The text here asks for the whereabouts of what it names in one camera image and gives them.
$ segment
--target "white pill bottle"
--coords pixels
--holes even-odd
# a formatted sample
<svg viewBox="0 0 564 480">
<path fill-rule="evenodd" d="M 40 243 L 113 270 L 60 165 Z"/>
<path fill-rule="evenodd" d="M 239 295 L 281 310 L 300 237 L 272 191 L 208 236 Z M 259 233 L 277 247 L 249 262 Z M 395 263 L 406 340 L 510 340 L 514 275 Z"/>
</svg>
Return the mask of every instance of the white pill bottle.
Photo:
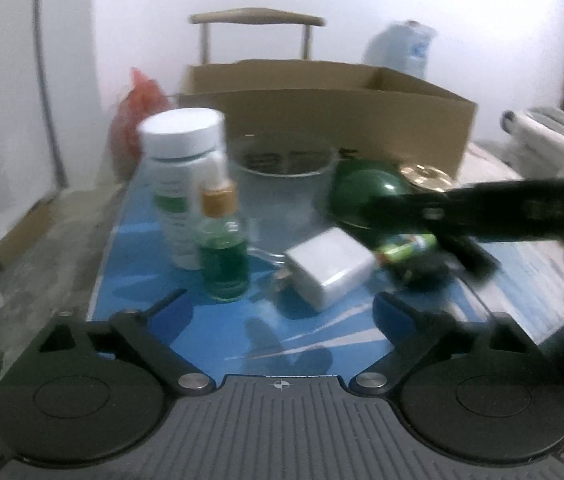
<svg viewBox="0 0 564 480">
<path fill-rule="evenodd" d="M 194 225 L 200 218 L 200 187 L 208 155 L 224 150 L 224 115 L 210 108 L 177 108 L 143 120 L 137 130 L 173 261 L 182 269 L 199 269 Z"/>
</svg>

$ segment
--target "green liquid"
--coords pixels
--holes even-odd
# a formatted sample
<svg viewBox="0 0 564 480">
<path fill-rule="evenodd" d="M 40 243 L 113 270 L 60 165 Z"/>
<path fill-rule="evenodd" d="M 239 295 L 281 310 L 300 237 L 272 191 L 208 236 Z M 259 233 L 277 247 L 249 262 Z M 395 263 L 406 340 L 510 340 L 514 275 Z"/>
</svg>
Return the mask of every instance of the green liquid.
<svg viewBox="0 0 564 480">
<path fill-rule="evenodd" d="M 246 240 L 226 234 L 200 244 L 204 288 L 219 301 L 237 300 L 249 288 Z"/>
</svg>

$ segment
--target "cardboard box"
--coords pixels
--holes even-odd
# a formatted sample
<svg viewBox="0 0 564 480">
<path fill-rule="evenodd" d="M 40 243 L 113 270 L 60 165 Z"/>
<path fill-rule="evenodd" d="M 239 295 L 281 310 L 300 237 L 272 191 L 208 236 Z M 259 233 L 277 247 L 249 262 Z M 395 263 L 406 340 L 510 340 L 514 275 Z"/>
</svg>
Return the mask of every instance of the cardboard box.
<svg viewBox="0 0 564 480">
<path fill-rule="evenodd" d="M 321 136 L 374 160 L 408 160 L 457 175 L 476 105 L 385 68 L 326 61 L 245 60 L 192 66 L 182 107 L 226 115 L 245 134 Z"/>
<path fill-rule="evenodd" d="M 0 240 L 0 270 L 9 267 L 51 227 L 48 202 L 38 202 L 25 217 Z"/>
</svg>

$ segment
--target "blue table mat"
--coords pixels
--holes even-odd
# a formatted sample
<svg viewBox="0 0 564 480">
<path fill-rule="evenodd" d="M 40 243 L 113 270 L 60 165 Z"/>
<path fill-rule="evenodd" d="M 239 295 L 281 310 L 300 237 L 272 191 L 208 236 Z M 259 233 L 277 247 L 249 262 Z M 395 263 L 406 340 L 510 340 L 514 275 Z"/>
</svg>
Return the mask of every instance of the blue table mat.
<svg viewBox="0 0 564 480">
<path fill-rule="evenodd" d="M 479 292 L 489 310 L 509 312 L 538 342 L 561 326 L 560 251 L 547 251 L 537 243 L 485 247 L 502 263 L 502 271 Z M 243 298 L 233 303 L 209 298 L 199 272 L 172 263 L 140 172 L 112 233 L 90 317 L 105 320 L 126 308 L 145 310 L 174 288 L 186 288 L 173 306 L 171 348 L 217 383 L 227 374 L 339 375 L 348 382 L 391 350 L 372 315 L 374 295 L 395 290 L 387 273 L 377 272 L 365 286 L 317 313 L 290 288 L 272 291 L 274 269 L 269 264 L 257 258 L 250 264 L 251 286 Z M 480 300 L 459 282 L 426 294 L 396 293 L 418 309 L 444 308 L 460 320 L 483 320 L 487 315 Z"/>
</svg>

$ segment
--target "brass lid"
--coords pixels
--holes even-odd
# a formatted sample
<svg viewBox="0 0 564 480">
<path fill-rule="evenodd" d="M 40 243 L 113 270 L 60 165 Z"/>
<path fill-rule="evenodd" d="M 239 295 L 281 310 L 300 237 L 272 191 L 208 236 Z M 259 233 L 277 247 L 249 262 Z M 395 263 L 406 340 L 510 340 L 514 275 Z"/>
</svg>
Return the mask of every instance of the brass lid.
<svg viewBox="0 0 564 480">
<path fill-rule="evenodd" d="M 424 191 L 445 192 L 453 189 L 456 185 L 454 180 L 444 171 L 440 171 L 433 166 L 408 162 L 400 165 L 400 174 L 413 187 Z"/>
<path fill-rule="evenodd" d="M 202 190 L 202 214 L 209 218 L 232 215 L 238 209 L 238 192 L 235 182 L 222 189 Z"/>
</svg>

